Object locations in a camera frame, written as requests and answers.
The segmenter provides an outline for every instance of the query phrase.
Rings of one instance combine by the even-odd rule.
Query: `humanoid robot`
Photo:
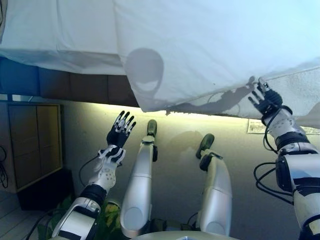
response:
[[[268,132],[275,140],[277,148],[271,150],[277,154],[276,180],[283,191],[292,195],[292,204],[301,230],[299,239],[319,240],[320,152],[297,125],[291,109],[282,105],[281,96],[262,80],[257,89],[259,94],[252,92],[256,99],[250,97],[249,100],[262,114],[261,121],[266,125],[263,140],[271,147],[266,137]],[[95,168],[94,176],[54,229],[54,240],[91,240],[95,236],[96,219],[106,195],[116,183],[115,171],[126,153],[123,146],[135,125],[135,122],[130,125],[133,116],[127,121],[129,113],[124,113],[121,112],[107,135],[107,149],[99,151],[101,161]],[[202,208],[196,221],[198,231],[158,231],[140,235],[144,233],[145,224],[150,217],[151,165],[156,151],[155,136],[154,131],[148,130],[131,173],[120,216],[124,234],[136,236],[134,240],[234,239],[228,236],[232,199],[230,178],[221,156],[210,150],[212,135],[205,136],[197,152],[197,157],[201,157],[200,168],[207,171]],[[131,201],[132,196],[141,197],[141,204],[140,198],[133,198]]]

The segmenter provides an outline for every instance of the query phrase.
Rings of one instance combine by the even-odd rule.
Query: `silver robot leg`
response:
[[[152,162],[157,160],[157,148],[154,144],[156,132],[157,122],[150,120],[147,136],[141,141],[121,206],[121,230],[128,238],[143,234],[150,220]]]
[[[232,217],[232,188],[227,166],[222,157],[210,149],[201,150],[200,154],[200,168],[207,171],[207,175],[196,227],[202,232],[229,236]]]

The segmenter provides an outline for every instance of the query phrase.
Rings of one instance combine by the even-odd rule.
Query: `white blanket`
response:
[[[252,75],[296,116],[320,102],[319,71],[306,71],[320,66],[318,0],[114,3],[118,54],[144,111],[191,101],[170,109],[258,117]]]
[[[0,55],[127,74],[143,111],[258,118],[249,77],[263,77],[316,126],[319,12],[318,0],[10,0]]]
[[[72,73],[125,74],[112,0],[10,0],[0,55]]]

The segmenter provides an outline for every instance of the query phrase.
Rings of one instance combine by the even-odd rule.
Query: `floor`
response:
[[[24,240],[43,212],[23,211],[16,194],[0,191],[0,240]],[[30,240],[37,240],[37,230]]]

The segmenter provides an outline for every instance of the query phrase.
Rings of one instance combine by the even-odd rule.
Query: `robot finger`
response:
[[[259,105],[256,103],[255,100],[253,100],[252,97],[249,96],[248,99],[256,109],[259,109]]]
[[[122,115],[125,113],[125,111],[120,112],[120,114],[116,117],[113,126],[116,128],[120,122],[120,119],[122,118]]]
[[[253,96],[255,96],[259,103],[262,101],[261,97],[255,91],[252,91],[251,93],[253,94]]]
[[[126,134],[127,134],[128,136],[130,135],[130,133],[132,132],[132,129],[135,127],[136,124],[137,124],[137,123],[134,122],[134,123],[132,123],[132,125],[129,127],[129,129],[128,129],[127,132],[126,132]]]
[[[123,128],[123,131],[124,131],[124,132],[127,131],[128,126],[130,125],[130,123],[132,122],[132,120],[133,120],[134,118],[135,118],[134,116],[131,116],[131,117],[129,118],[129,120],[126,122],[126,124],[124,125],[124,128]]]
[[[126,124],[126,119],[129,116],[129,114],[130,114],[130,112],[128,111],[124,115],[124,117],[122,119],[120,119],[119,124],[118,124],[118,126],[116,127],[116,130],[115,130],[117,133],[120,133],[124,129],[124,126]]]

